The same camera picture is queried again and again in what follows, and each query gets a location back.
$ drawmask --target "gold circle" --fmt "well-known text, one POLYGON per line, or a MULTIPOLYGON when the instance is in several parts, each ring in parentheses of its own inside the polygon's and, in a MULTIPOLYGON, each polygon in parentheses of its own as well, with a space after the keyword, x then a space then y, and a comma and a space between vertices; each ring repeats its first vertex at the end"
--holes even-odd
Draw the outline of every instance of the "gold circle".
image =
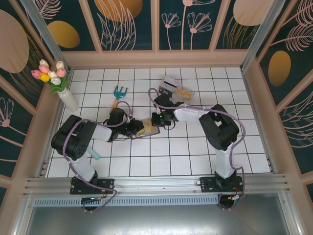
POLYGON ((142 0, 94 0, 98 10, 111 21, 126 21, 125 13, 122 11, 120 3, 125 10, 128 9, 133 18, 137 17, 142 9, 142 0))
POLYGON ((291 59, 288 53, 279 50, 275 52, 269 61, 268 78, 273 86, 282 85, 290 72, 291 59))
POLYGON ((21 24, 7 12, 0 10, 0 68, 7 72, 21 72, 28 61, 27 34, 21 24))
POLYGON ((48 25, 48 28, 59 46, 73 48, 79 45, 79 35, 69 23, 53 21, 48 25))
POLYGON ((234 18, 244 26, 255 26, 262 23, 272 0, 236 0, 234 18))

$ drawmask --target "flower bouquet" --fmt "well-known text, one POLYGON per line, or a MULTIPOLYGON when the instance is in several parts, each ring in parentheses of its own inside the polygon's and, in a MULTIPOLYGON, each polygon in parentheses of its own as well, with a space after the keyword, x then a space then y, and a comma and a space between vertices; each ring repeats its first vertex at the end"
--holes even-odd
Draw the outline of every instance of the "flower bouquet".
POLYGON ((69 81, 66 81, 66 69, 62 61, 57 62, 57 71, 50 71, 49 64, 46 60, 41 60, 39 62, 39 70, 32 70, 31 74, 37 80, 42 80, 47 83, 52 91, 50 94, 58 93, 60 99, 63 103, 72 111, 78 110, 78 104, 70 91, 67 89, 69 81))

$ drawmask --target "yellow tulip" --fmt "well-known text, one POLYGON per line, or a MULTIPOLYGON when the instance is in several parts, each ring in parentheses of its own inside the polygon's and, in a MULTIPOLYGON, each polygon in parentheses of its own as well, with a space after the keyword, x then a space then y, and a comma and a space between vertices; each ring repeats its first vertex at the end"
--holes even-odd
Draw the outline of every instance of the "yellow tulip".
POLYGON ((50 80, 50 77, 49 77, 48 74, 41 73, 41 74, 39 75, 39 79, 42 80, 42 81, 44 81, 44 82, 48 82, 48 81, 50 80))

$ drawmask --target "cable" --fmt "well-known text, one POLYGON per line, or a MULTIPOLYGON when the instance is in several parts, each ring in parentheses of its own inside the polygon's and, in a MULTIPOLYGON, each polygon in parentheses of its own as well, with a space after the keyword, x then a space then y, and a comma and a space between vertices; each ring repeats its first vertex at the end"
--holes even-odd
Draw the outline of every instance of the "cable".
POLYGON ((99 187, 99 186, 93 185, 93 184, 89 183, 87 180, 85 180, 83 177, 81 177, 81 176, 77 173, 77 171, 74 169, 74 167, 72 166, 72 163, 71 163, 71 161, 70 161, 70 158, 66 156, 65 150, 66 150, 66 147, 67 147, 67 143, 68 143, 69 138, 71 137, 71 135, 73 134, 73 132, 75 131, 75 129, 78 127, 78 125, 79 125, 80 123, 90 121, 90 122, 96 123, 97 125, 102 125, 102 126, 105 126, 105 127, 117 127, 117 126, 120 126, 120 125, 124 124, 124 123, 128 120, 128 118, 129 118, 129 116, 130 116, 129 114, 131 113, 131 107, 130 107, 129 104, 128 104, 127 102, 125 102, 125 101, 120 101, 120 102, 118 102, 116 106, 118 106, 118 104, 120 104, 120 103, 125 103, 125 104, 128 106, 127 118, 126 118, 124 121, 122 121, 121 123, 119 123, 119 124, 117 124, 117 125, 104 125, 104 124, 102 124, 102 123, 100 123, 100 122, 91 121, 91 120, 89 120, 89 119, 82 119, 82 120, 78 121, 78 122, 73 126, 73 128, 70 130, 69 134, 67 135, 67 137, 66 137, 66 139, 65 139, 65 141, 64 141, 64 145, 63 145, 63 149, 62 149, 62 155, 63 155, 63 157, 67 160, 67 162, 68 162, 68 164, 69 164, 69 167, 70 167, 70 169, 74 172, 76 178, 78 178, 79 180, 83 181, 86 185, 89 185, 89 186, 91 186, 91 187, 93 187, 93 188, 95 188, 95 189, 99 189, 99 190, 101 190, 102 192, 103 192, 103 191, 111 191, 111 192, 114 192, 114 195, 113 195, 108 201, 106 201, 102 206, 99 206, 99 207, 97 207, 96 209, 94 209, 94 210, 92 210, 92 211, 86 210, 86 208, 85 208, 86 203, 92 202, 92 201, 99 201, 99 200, 101 200, 101 199, 92 199, 92 200, 88 200, 88 201, 84 202, 84 204, 83 204, 83 210, 84 210, 84 212, 90 212, 90 213, 92 213, 92 212, 96 212, 96 211, 102 209, 103 207, 105 207, 105 206, 117 195, 117 191, 116 191, 115 189, 112 189, 112 188, 103 188, 103 187, 99 187))
MULTIPOLYGON (((230 148, 230 153, 229 153, 229 163, 230 163, 230 166, 232 169, 234 170, 242 170, 242 175, 243 175, 243 193, 245 191, 245 172, 244 172, 244 168, 241 166, 241 167, 238 167, 238 168, 235 168, 234 165, 233 165, 233 160, 232 160, 232 157, 233 157, 233 150, 234 148, 240 144, 240 142, 242 142, 246 136, 246 129, 245 129, 245 126, 243 125, 243 123, 236 117, 234 117, 233 115, 229 114, 229 113, 226 113, 226 112, 223 112, 223 111, 220 111, 220 110, 214 110, 214 109, 209 109, 209 108, 198 108, 198 107, 194 107, 194 106, 190 106, 190 105, 185 105, 185 106, 177 106, 177 107, 166 107, 166 106, 162 106, 162 105, 159 105, 157 104, 151 97, 151 91, 155 91, 157 95, 159 95, 158 91, 155 89, 155 88, 150 88, 148 90, 148 96, 149 96, 149 99, 151 100, 151 102, 156 105, 157 107, 159 108, 162 108, 162 109, 184 109, 184 108, 190 108, 190 109, 194 109, 194 110, 201 110, 201 111, 208 111, 208 112, 214 112, 214 113, 218 113, 218 114, 223 114, 223 115, 226 115, 230 118, 232 118, 233 120, 235 120, 236 122, 239 123, 239 125, 242 127, 243 129, 243 136, 236 142, 233 144, 233 146, 230 148)), ((222 194, 219 195, 219 199, 218 199, 218 206, 222 209, 224 206, 220 204, 220 199, 222 197, 222 194)))

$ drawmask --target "flower illustration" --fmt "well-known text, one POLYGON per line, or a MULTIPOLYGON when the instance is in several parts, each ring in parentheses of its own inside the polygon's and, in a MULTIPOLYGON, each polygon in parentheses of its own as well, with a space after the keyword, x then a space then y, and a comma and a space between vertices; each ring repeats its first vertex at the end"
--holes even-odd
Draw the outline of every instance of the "flower illustration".
POLYGON ((209 15, 211 12, 204 14, 199 13, 195 18, 195 13, 188 14, 188 24, 191 32, 190 49, 192 50, 192 38, 195 33, 202 33, 212 30, 212 25, 209 24, 211 19, 209 15))
POLYGON ((166 27, 168 46, 170 47, 170 50, 171 50, 172 48, 171 48, 171 43, 170 43, 170 37, 168 34, 168 29, 180 26, 180 21, 178 21, 179 18, 177 16, 177 13, 175 13, 175 14, 170 13, 170 14, 168 14, 168 16, 166 13, 163 13, 162 14, 162 20, 163 20, 163 23, 166 27))

